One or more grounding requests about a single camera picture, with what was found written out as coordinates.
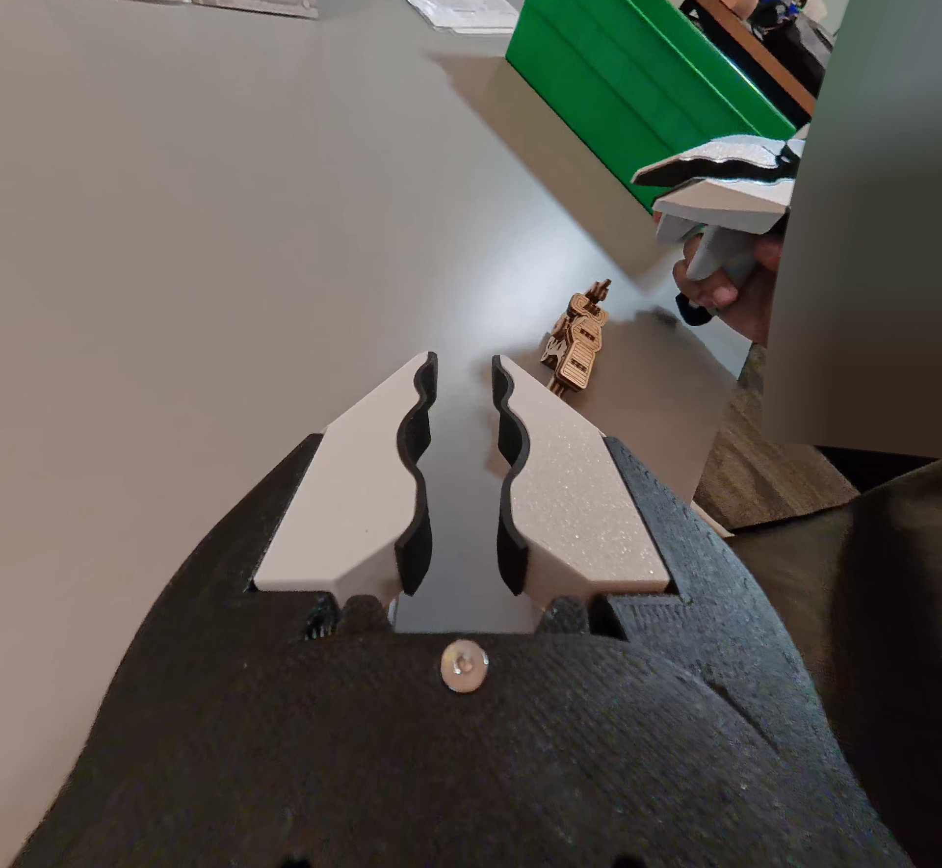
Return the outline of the person's right hand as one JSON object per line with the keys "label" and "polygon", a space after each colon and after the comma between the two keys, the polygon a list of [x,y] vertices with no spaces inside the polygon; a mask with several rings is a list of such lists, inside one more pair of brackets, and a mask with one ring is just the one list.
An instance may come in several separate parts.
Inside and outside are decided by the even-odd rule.
{"label": "person's right hand", "polygon": [[690,275],[703,239],[702,233],[685,238],[681,259],[674,264],[673,277],[679,293],[689,303],[689,312],[702,317],[710,313],[753,344],[767,346],[771,311],[784,246],[784,234],[773,231],[753,237],[751,271],[740,281],[720,268],[702,279]]}

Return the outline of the green plastic bin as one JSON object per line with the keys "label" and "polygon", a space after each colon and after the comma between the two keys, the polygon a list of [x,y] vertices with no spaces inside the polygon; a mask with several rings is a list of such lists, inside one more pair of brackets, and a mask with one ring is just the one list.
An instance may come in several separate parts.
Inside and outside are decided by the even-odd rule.
{"label": "green plastic bin", "polygon": [[524,0],[506,60],[647,211],[642,167],[796,130],[668,0]]}

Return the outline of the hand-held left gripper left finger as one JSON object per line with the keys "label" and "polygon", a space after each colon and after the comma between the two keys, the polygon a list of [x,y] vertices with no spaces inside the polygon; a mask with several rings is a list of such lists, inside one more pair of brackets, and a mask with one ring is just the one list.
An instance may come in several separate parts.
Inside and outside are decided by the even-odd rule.
{"label": "hand-held left gripper left finger", "polygon": [[406,549],[428,513],[417,461],[428,447],[438,363],[421,352],[332,421],[253,577],[261,592],[324,592],[395,600],[417,579]]}

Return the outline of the grey desk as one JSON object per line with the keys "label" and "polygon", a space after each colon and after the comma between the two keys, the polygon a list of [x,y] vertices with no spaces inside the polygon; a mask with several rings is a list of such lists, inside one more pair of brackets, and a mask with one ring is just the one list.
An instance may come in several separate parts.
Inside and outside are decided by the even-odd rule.
{"label": "grey desk", "polygon": [[402,631],[525,631],[490,362],[611,280],[574,401],[692,499],[747,345],[672,328],[651,218],[504,59],[405,0],[316,20],[2,0],[2,866],[144,616],[302,438],[439,357]]}

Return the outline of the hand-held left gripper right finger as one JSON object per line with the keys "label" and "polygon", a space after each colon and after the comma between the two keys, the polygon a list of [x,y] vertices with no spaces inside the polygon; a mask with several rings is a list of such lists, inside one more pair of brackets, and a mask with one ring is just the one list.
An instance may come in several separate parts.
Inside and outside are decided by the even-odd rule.
{"label": "hand-held left gripper right finger", "polygon": [[508,356],[494,356],[497,447],[508,465],[497,562],[534,603],[659,595],[672,578],[604,434]]}

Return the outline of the wooden work table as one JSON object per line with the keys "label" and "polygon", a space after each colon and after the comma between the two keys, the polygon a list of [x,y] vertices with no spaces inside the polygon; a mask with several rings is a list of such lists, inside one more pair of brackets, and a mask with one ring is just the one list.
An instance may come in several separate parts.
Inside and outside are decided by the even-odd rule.
{"label": "wooden work table", "polygon": [[671,0],[700,27],[796,127],[810,119],[816,97],[769,51],[752,27],[723,0]]}

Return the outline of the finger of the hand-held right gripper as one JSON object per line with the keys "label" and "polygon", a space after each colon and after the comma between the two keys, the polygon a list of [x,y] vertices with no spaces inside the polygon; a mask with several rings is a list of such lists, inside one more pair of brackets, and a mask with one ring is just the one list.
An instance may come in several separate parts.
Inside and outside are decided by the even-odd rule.
{"label": "finger of the hand-held right gripper", "polygon": [[672,244],[693,226],[718,226],[762,235],[791,207],[795,179],[691,179],[654,201],[655,238]]}
{"label": "finger of the hand-held right gripper", "polygon": [[780,141],[754,135],[724,136],[640,168],[631,184],[680,186],[696,179],[761,183],[794,179],[806,137],[795,135]]}

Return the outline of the wooden puzzle model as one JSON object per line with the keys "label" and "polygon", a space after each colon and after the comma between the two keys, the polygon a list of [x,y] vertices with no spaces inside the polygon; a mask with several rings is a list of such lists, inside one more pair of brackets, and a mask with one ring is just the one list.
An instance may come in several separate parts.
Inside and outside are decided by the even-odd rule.
{"label": "wooden puzzle model", "polygon": [[588,386],[608,321],[602,304],[610,282],[595,282],[586,292],[575,293],[549,332],[540,362],[551,371],[548,391],[560,398]]}

